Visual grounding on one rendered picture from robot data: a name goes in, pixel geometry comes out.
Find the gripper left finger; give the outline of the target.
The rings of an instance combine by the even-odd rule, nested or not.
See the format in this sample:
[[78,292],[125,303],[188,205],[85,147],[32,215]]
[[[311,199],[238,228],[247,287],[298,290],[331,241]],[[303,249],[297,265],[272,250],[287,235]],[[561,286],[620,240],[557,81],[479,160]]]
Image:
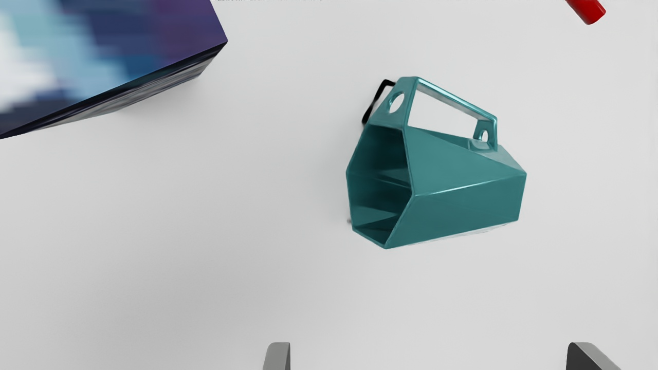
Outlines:
[[271,343],[266,349],[263,370],[290,370],[290,365],[290,343]]

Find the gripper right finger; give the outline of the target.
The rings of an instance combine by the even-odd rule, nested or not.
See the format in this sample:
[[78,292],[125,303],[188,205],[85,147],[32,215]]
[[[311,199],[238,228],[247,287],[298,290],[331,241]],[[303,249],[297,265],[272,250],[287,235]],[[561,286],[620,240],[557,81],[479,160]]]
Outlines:
[[621,370],[592,343],[571,342],[567,348],[566,370]]

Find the teal faceted mug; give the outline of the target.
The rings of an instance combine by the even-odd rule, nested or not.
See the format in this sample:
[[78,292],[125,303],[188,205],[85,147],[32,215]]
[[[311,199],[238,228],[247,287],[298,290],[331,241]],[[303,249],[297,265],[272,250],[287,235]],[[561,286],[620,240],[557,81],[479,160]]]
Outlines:
[[[417,93],[475,118],[472,138],[411,126]],[[494,115],[420,77],[385,79],[372,100],[346,169],[354,232],[389,250],[519,219],[527,174]]]

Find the red cylinder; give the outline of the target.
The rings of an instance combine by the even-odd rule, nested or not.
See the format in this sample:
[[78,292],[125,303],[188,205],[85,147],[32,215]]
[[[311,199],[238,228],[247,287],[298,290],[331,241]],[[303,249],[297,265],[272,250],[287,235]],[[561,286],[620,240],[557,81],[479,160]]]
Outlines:
[[600,0],[565,0],[565,2],[587,25],[597,23],[607,12]]

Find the blue and purple patterned box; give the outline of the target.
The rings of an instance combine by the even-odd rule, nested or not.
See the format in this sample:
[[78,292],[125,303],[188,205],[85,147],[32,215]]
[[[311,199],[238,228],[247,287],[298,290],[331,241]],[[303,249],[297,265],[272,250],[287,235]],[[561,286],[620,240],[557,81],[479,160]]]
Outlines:
[[227,42],[211,0],[0,0],[0,140],[191,81]]

